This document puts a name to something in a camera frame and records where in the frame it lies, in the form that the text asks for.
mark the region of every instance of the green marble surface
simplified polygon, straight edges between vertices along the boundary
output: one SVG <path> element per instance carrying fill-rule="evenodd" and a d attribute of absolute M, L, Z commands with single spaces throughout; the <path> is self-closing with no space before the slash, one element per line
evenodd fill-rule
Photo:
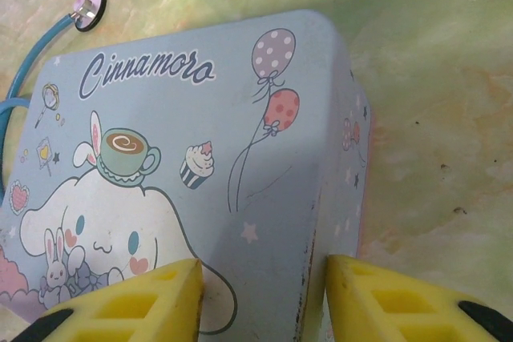
<path fill-rule="evenodd" d="M 1 97 L 73 1 L 0 0 Z M 22 93 L 50 56 L 297 8 L 333 20 L 375 114 L 361 257 L 513 317 L 511 0 L 110 0 Z M 24 118 L 11 120 L 4 180 Z"/>

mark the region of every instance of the pink cloud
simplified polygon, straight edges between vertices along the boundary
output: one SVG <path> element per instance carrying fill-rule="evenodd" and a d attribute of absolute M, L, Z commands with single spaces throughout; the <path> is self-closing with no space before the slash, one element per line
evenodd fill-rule
<path fill-rule="evenodd" d="M 10 262 L 0 247 L 0 292 L 6 292 L 12 296 L 15 292 L 23 290 L 28 292 L 28 283 L 25 276 L 19 272 L 16 262 Z"/>
<path fill-rule="evenodd" d="M 45 307 L 39 303 L 38 292 L 35 290 L 29 292 L 19 290 L 13 296 L 3 292 L 0 294 L 0 304 L 30 323 L 46 311 Z"/>

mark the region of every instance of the light blue box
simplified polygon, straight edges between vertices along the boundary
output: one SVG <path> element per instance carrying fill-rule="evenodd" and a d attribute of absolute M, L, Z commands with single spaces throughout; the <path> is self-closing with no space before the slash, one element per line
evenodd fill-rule
<path fill-rule="evenodd" d="M 201 341 L 329 340 L 325 257 L 357 251 L 369 133 L 312 11 L 51 59 L 3 203 L 0 302 L 32 321 L 197 256 Z"/>

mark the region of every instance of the pink polka dot balloon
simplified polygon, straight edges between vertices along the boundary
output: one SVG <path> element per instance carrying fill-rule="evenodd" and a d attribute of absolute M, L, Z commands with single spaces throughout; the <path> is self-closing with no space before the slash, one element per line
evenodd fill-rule
<path fill-rule="evenodd" d="M 289 128 L 296 120 L 299 111 L 299 95 L 296 91 L 284 88 L 271 94 L 269 104 L 264 115 L 266 125 L 277 124 L 277 130 Z"/>
<path fill-rule="evenodd" d="M 354 123 L 353 139 L 354 139 L 354 142 L 356 142 L 356 144 L 360 143 L 360 125 L 358 124 L 358 122 Z"/>
<path fill-rule="evenodd" d="M 273 79 L 289 66 L 296 50 L 296 37 L 285 28 L 263 34 L 253 48 L 252 64 L 260 78 Z"/>

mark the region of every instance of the teacup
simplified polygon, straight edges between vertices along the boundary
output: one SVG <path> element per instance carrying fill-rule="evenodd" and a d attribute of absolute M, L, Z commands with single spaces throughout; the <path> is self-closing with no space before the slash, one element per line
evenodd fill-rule
<path fill-rule="evenodd" d="M 153 161 L 144 167 L 149 157 Z M 160 164 L 160 150 L 149 147 L 146 139 L 136 131 L 113 128 L 102 137 L 100 158 L 105 168 L 115 175 L 130 176 L 137 171 L 148 175 Z"/>

